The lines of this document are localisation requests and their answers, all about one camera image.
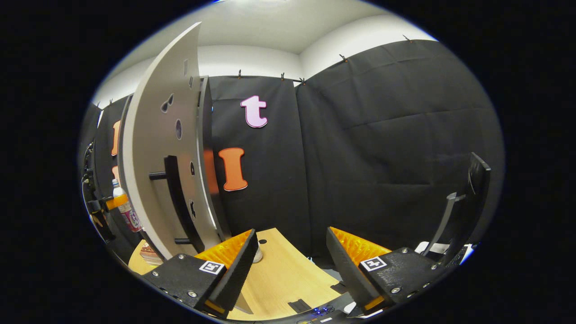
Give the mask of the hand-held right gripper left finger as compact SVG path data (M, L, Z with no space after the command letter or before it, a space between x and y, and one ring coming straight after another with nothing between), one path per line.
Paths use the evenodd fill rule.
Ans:
M143 279L188 308L224 319L237 303L257 250L257 232L250 229L195 256L177 254Z

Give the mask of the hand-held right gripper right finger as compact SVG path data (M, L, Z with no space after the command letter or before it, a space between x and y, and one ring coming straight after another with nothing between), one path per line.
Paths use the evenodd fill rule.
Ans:
M349 317L407 303L448 272L442 263L411 248L389 250L333 226L327 228L326 246L356 303Z

